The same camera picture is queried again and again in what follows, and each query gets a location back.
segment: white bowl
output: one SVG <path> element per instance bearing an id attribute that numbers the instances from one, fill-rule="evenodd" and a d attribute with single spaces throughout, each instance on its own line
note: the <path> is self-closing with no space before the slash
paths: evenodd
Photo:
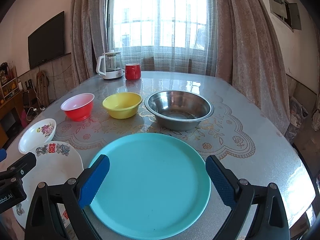
<path id="1" fill-rule="evenodd" d="M 52 141 L 56 128 L 57 123 L 52 118 L 35 123 L 21 137 L 18 145 L 19 152 L 27 154 L 37 145 Z"/>

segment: shelf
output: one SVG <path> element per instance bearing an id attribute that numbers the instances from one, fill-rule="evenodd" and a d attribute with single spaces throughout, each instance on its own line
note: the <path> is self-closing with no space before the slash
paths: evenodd
<path id="1" fill-rule="evenodd" d="M 6 84 L 4 84 L 3 86 L 1 86 L 2 88 L 4 87 L 4 86 L 6 86 L 7 84 L 9 84 L 10 82 L 12 82 L 13 80 L 15 80 L 16 78 L 14 78 L 14 79 L 12 79 L 12 80 L 10 80 L 10 81 L 8 81 Z"/>
<path id="2" fill-rule="evenodd" d="M 5 95 L 4 98 L 6 98 L 8 95 L 10 95 L 13 91 L 17 90 L 18 88 L 16 87 L 14 90 L 12 90 L 9 94 Z"/>

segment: blue gripper pad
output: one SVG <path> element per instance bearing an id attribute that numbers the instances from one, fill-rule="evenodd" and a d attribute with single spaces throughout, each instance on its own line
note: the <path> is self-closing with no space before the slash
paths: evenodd
<path id="1" fill-rule="evenodd" d="M 5 151 L 5 149 L 2 148 L 0 150 L 0 162 L 2 162 L 6 157 L 7 157 L 7 152 Z"/>
<path id="2" fill-rule="evenodd" d="M 205 162 L 205 169 L 217 189 L 220 198 L 226 206 L 232 210 L 236 207 L 235 190 L 224 176 L 219 166 L 209 156 Z"/>
<path id="3" fill-rule="evenodd" d="M 94 164 L 85 169 L 83 172 L 88 172 L 86 174 L 88 177 L 85 182 L 83 182 L 80 188 L 79 196 L 79 206 L 83 209 L 85 206 L 90 205 L 94 196 L 98 192 L 104 178 L 108 174 L 110 169 L 110 160 L 106 155 L 100 155 L 99 158 L 94 162 Z"/>

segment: floral plate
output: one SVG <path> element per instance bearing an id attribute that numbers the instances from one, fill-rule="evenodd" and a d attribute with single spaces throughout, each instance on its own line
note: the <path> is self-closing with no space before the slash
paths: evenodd
<path id="1" fill-rule="evenodd" d="M 39 182 L 50 185 L 65 183 L 69 178 L 77 178 L 83 171 L 79 153 L 68 143 L 50 141 L 31 150 L 36 155 L 37 164 L 22 179 L 26 200 L 13 207 L 13 213 L 19 224 L 25 228 L 30 203 Z M 70 224 L 64 205 L 58 204 L 65 227 Z"/>

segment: tv screen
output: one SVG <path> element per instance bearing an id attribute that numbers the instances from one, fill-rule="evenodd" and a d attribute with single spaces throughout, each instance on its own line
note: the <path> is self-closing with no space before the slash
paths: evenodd
<path id="1" fill-rule="evenodd" d="M 28 51 L 30 69 L 64 55 L 64 11 L 28 37 Z"/>

